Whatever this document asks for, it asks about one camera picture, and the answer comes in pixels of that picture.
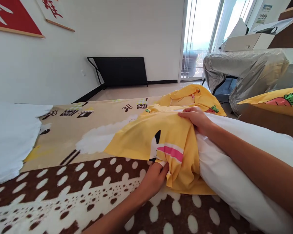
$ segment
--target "yellow pillowcase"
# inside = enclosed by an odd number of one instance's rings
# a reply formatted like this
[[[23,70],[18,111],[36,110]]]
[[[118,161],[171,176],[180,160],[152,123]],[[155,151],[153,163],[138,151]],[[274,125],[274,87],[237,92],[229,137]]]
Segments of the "yellow pillowcase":
[[[293,88],[276,90],[248,98],[238,104],[249,103],[253,106],[293,117]]]
[[[158,102],[160,106],[198,106],[202,111],[226,116],[217,98],[206,88],[198,84],[190,84],[163,96]]]
[[[168,162],[166,185],[186,194],[215,194],[200,177],[199,151],[194,126],[178,116],[185,107],[150,106],[137,120],[113,137],[104,150],[115,157]]]

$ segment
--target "sliding glass door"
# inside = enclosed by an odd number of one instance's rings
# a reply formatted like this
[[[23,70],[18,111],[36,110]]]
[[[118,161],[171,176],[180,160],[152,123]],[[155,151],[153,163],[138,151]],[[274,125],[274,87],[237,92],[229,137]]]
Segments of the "sliding glass door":
[[[226,39],[256,0],[188,0],[181,80],[201,80],[203,59]]]

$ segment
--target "white pillow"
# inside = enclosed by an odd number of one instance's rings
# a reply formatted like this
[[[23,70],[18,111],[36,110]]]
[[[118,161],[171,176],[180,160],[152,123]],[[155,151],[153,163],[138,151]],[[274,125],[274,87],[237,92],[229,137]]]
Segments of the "white pillow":
[[[41,122],[50,105],[0,102],[0,184],[19,175],[23,160],[33,149]]]
[[[244,141],[293,167],[293,138],[239,120],[206,116]],[[244,172],[206,136],[197,134],[200,174],[227,204],[266,233],[293,233],[293,218],[264,195]]]

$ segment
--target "brown polka dot blanket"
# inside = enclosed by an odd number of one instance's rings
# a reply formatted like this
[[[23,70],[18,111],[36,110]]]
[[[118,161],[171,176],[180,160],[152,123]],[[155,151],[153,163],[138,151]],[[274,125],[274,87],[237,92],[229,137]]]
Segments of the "brown polka dot blanket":
[[[124,125],[160,97],[54,106],[40,118],[35,147],[20,175],[0,185],[0,233],[81,233],[146,174],[146,161],[103,150]],[[260,233],[217,195],[166,186],[118,233]]]

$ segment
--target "glossy floor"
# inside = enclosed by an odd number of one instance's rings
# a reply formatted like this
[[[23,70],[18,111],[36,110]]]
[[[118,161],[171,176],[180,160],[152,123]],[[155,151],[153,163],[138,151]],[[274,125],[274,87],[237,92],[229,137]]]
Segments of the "glossy floor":
[[[157,97],[171,93],[175,90],[182,89],[183,87],[190,84],[202,85],[202,83],[203,81],[193,81],[174,84],[150,84],[149,87],[147,87],[146,85],[129,87],[110,87],[100,91],[98,94],[90,98],[89,101]],[[209,90],[206,84],[207,83],[205,82],[203,86]],[[228,103],[224,103],[221,106],[228,117],[237,119],[235,115],[230,114],[231,107]]]

